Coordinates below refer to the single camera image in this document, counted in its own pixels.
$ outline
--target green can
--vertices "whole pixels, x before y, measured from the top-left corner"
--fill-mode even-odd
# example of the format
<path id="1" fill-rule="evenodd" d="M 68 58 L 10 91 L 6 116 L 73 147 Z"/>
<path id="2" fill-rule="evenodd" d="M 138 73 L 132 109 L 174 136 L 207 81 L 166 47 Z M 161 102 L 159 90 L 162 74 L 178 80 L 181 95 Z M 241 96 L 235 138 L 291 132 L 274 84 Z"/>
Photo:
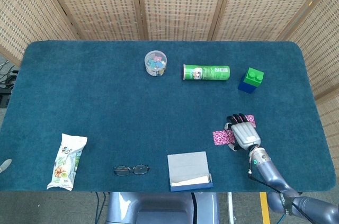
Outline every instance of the green can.
<path id="1" fill-rule="evenodd" d="M 226 65 L 183 65 L 183 80 L 227 80 L 229 79 L 229 67 Z"/>

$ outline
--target blue toy block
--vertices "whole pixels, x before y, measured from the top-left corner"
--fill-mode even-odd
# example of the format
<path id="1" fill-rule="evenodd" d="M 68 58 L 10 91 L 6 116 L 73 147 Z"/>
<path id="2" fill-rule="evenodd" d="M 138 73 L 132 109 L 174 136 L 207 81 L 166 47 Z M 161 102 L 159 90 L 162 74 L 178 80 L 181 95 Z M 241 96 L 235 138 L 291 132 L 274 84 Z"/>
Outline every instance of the blue toy block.
<path id="1" fill-rule="evenodd" d="M 245 78 L 246 74 L 243 75 L 242 80 L 240 81 L 240 84 L 238 86 L 238 89 L 241 91 L 244 91 L 246 93 L 253 93 L 255 89 L 257 89 L 257 87 L 255 87 L 254 85 L 250 85 L 248 83 L 244 82 L 244 78 Z"/>

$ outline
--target table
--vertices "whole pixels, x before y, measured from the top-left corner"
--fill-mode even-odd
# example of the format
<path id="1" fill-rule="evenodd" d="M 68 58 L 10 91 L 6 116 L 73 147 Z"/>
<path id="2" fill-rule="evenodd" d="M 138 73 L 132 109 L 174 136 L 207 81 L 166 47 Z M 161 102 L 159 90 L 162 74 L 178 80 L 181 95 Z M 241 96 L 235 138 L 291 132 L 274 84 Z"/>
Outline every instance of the table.
<path id="1" fill-rule="evenodd" d="M 145 71 L 151 50 L 163 76 Z M 230 79 L 182 80 L 182 65 L 228 65 Z M 237 85 L 248 67 L 265 72 L 253 93 Z M 297 191 L 329 190 L 334 167 L 299 47 L 292 42 L 39 41 L 30 44 L 0 132 L 12 158 L 1 190 L 45 190 L 61 133 L 87 136 L 75 191 L 169 192 L 167 155 L 206 151 L 214 187 L 262 191 L 247 178 L 245 151 L 215 146 L 226 116 L 253 114 L 262 146 Z M 148 164 L 146 175 L 113 167 Z"/>

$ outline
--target patterned cloth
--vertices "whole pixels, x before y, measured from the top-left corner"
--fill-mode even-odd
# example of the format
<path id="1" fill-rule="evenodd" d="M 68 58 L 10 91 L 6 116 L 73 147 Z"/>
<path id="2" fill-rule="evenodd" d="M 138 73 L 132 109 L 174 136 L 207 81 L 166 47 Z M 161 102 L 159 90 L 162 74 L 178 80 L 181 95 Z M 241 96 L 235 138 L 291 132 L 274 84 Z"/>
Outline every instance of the patterned cloth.
<path id="1" fill-rule="evenodd" d="M 253 127 L 256 127 L 253 115 L 251 114 L 246 115 L 246 118 L 253 125 Z M 216 146 L 228 145 L 229 143 L 232 143 L 232 144 L 235 143 L 235 138 L 234 138 L 234 134 L 232 130 L 213 131 L 213 140 Z"/>

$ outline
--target plastic bag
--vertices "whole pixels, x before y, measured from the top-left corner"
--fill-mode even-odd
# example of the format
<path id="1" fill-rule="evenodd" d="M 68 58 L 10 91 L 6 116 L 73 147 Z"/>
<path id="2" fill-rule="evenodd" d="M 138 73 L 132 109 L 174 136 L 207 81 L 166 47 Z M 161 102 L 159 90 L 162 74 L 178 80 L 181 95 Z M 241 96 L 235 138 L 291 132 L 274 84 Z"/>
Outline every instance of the plastic bag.
<path id="1" fill-rule="evenodd" d="M 54 162 L 52 181 L 47 185 L 47 189 L 51 187 L 61 187 L 69 191 L 73 189 L 76 170 L 86 143 L 86 137 L 62 134 L 61 145 Z"/>

